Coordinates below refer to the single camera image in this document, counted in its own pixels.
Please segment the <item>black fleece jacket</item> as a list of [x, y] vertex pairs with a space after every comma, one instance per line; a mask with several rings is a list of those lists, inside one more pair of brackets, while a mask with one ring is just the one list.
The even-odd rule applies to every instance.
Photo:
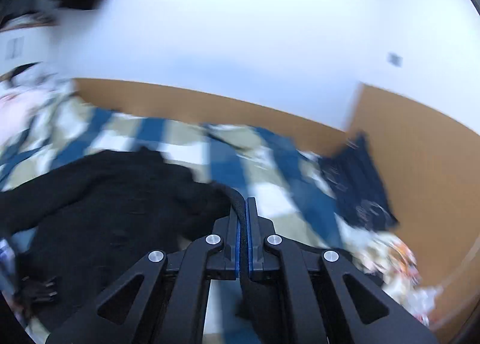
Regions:
[[104, 150], [2, 192], [1, 229], [35, 230], [19, 272], [57, 277], [58, 298], [24, 306], [53, 332], [146, 253], [176, 252], [180, 238], [205, 236], [244, 206], [236, 190], [200, 183], [159, 152]]

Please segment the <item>printed tote bag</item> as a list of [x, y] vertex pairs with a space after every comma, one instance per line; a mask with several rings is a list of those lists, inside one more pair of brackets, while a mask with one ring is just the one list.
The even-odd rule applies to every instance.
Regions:
[[382, 290], [423, 325], [428, 326], [441, 286], [421, 286], [414, 253], [392, 233], [367, 232], [352, 243], [356, 266], [368, 274], [382, 277]]

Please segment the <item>dark navy pillow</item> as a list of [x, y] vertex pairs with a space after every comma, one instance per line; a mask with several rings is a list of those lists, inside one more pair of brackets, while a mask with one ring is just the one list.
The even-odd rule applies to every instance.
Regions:
[[370, 155], [367, 134], [359, 132], [318, 163], [320, 174], [335, 194], [337, 213], [347, 224], [375, 233], [399, 224]]

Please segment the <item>blue beige checkered duvet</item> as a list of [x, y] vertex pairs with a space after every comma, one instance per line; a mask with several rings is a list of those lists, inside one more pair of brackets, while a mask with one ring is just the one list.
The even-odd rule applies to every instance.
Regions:
[[[365, 234], [339, 220], [324, 226], [320, 203], [328, 198], [326, 183], [305, 156], [298, 159], [303, 181], [313, 188], [308, 205], [294, 184], [287, 180], [289, 167], [273, 153], [268, 133], [242, 125], [199, 126], [179, 121], [141, 118], [90, 105], [74, 94], [67, 80], [38, 86], [45, 100], [32, 115], [27, 128], [1, 141], [1, 194], [85, 156], [104, 150], [134, 152], [147, 148], [159, 152], [164, 161], [187, 167], [200, 183], [222, 183], [256, 200], [259, 214], [274, 222], [284, 235], [312, 246], [335, 243], [351, 252], [351, 245]], [[16, 274], [1, 276], [1, 289], [13, 303], [20, 320], [39, 337], [50, 332], [20, 300], [18, 288], [25, 277], [19, 260], [28, 252], [35, 230], [1, 238], [16, 256]]]

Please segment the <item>pink blanket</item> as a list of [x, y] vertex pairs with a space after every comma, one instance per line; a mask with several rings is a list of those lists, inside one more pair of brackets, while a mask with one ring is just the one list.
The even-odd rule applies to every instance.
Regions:
[[1, 141], [24, 131], [32, 115], [45, 100], [41, 89], [11, 88], [1, 82]]

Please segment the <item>white cabinet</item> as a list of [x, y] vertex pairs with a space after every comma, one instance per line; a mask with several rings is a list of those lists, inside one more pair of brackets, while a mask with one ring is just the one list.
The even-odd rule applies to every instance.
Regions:
[[58, 54], [58, 33], [56, 25], [46, 24], [1, 30], [1, 74], [29, 63], [54, 62]]

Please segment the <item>grey wall switch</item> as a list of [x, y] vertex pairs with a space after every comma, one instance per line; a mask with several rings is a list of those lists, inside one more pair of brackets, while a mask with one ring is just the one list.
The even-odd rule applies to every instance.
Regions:
[[392, 66], [401, 67], [403, 59], [402, 59], [401, 56], [397, 55], [396, 53], [389, 53], [388, 54], [388, 62]]

